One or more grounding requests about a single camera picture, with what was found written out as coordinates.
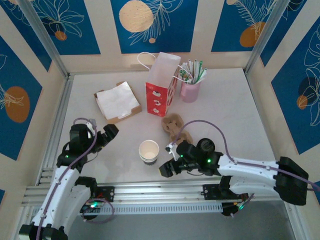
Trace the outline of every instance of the paper cup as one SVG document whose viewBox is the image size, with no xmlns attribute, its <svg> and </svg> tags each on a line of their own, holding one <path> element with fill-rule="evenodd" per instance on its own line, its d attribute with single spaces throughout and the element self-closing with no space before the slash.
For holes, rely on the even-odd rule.
<svg viewBox="0 0 320 240">
<path fill-rule="evenodd" d="M 159 145 L 155 141 L 146 140 L 139 146 L 139 155 L 145 164 L 155 164 L 159 155 Z"/>
</svg>

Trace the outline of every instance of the cardboard box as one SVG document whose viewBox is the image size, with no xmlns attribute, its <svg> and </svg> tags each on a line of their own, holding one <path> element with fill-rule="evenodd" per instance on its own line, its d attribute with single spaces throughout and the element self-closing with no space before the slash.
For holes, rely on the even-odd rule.
<svg viewBox="0 0 320 240">
<path fill-rule="evenodd" d="M 147 112 L 164 117 L 175 95 L 181 58 L 160 52 L 145 83 Z"/>
<path fill-rule="evenodd" d="M 123 81 L 118 82 L 116 85 L 119 86 L 119 85 L 122 84 L 122 83 L 123 83 Z M 99 109 L 100 109 L 100 111 L 101 111 L 102 114 L 103 114 L 103 110 L 101 109 L 101 107 L 100 107 L 100 105 L 99 105 L 99 103 L 98 103 L 97 93 L 103 92 L 103 91 L 105 91 L 105 90 L 100 90 L 100 91 L 98 91 L 98 92 L 96 92 L 96 93 L 94 94 L 94 99 L 95 99 L 96 103 L 98 104 Z M 103 116 L 105 117 L 105 119 L 106 119 L 106 121 L 107 121 L 108 124 L 116 124 L 116 123 L 118 123 L 118 122 L 120 122 L 120 121 L 122 121 L 122 120 L 125 120 L 125 119 L 127 119 L 127 118 L 130 118 L 131 116 L 136 115 L 136 114 L 142 112 L 142 107 L 141 107 L 140 101 L 138 100 L 138 98 L 137 98 L 137 96 L 135 95 L 135 92 L 134 92 L 133 90 L 132 90 L 132 93 L 133 93 L 133 95 L 135 96 L 136 100 L 138 101 L 139 106 L 136 106 L 136 107 L 132 108 L 132 109 L 131 109 L 131 114 L 128 115 L 128 116 L 122 117 L 122 118 L 114 117 L 114 118 L 111 118 L 111 119 L 107 119 L 106 116 L 103 114 Z"/>
</svg>

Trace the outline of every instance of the floral wall pattern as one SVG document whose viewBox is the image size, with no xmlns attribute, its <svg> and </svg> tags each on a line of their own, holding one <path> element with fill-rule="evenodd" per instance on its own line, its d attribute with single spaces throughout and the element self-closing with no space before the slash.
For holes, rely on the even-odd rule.
<svg viewBox="0 0 320 240">
<path fill-rule="evenodd" d="M 290 1 L 273 37 L 277 39 L 276 46 L 285 36 L 305 1 Z M 277 0 L 225 0 L 211 51 L 251 51 L 276 3 Z"/>
<path fill-rule="evenodd" d="M 61 55 L 100 54 L 83 0 L 30 0 L 30 2 Z M 48 58 L 48 54 L 16 1 L 0 0 L 0 4 L 48 70 L 51 59 Z"/>
<path fill-rule="evenodd" d="M 320 143 L 320 18 L 272 80 L 299 154 Z"/>
<path fill-rule="evenodd" d="M 111 0 L 111 6 L 122 54 L 191 51 L 198 0 Z"/>
<path fill-rule="evenodd" d="M 17 160 L 42 86 L 0 37 L 0 153 Z"/>
</svg>

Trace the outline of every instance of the pink container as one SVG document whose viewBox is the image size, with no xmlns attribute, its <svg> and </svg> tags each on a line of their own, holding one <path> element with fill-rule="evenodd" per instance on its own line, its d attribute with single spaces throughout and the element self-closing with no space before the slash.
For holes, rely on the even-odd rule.
<svg viewBox="0 0 320 240">
<path fill-rule="evenodd" d="M 181 92 L 180 92 L 180 98 L 185 103 L 193 103 L 197 100 L 199 90 L 200 90 L 200 84 L 187 84 L 185 82 L 182 82 L 181 84 Z"/>
</svg>

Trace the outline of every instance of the white table surface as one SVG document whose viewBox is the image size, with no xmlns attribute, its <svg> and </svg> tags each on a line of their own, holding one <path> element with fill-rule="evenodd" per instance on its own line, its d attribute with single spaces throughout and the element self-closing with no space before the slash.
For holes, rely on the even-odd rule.
<svg viewBox="0 0 320 240">
<path fill-rule="evenodd" d="M 207 178 L 187 173 L 162 177 L 158 168 L 171 159 L 165 146 L 169 135 L 161 127 L 161 117 L 147 113 L 145 81 L 148 72 L 115 72 L 81 74 L 74 77 L 68 108 L 60 138 L 58 154 L 69 141 L 73 120 L 79 117 L 95 119 L 98 131 L 107 124 L 94 99 L 94 93 L 109 90 L 116 83 L 127 81 L 135 92 L 142 112 L 129 117 L 116 126 L 119 133 L 98 157 L 86 164 L 82 176 L 94 177 L 98 183 L 151 182 Z M 247 80 L 241 68 L 211 69 L 201 83 L 199 97 L 194 103 L 184 103 L 179 98 L 181 83 L 177 86 L 174 100 L 168 113 L 178 113 L 184 123 L 192 120 L 207 120 L 215 123 L 224 132 L 230 154 L 238 158 L 260 161 L 274 160 L 274 154 L 260 120 Z M 222 137 L 212 126 L 193 123 L 186 127 L 196 144 L 202 138 L 210 138 L 216 151 L 225 152 Z M 144 140 L 158 143 L 160 153 L 157 162 L 145 165 L 139 157 L 138 148 Z"/>
</svg>

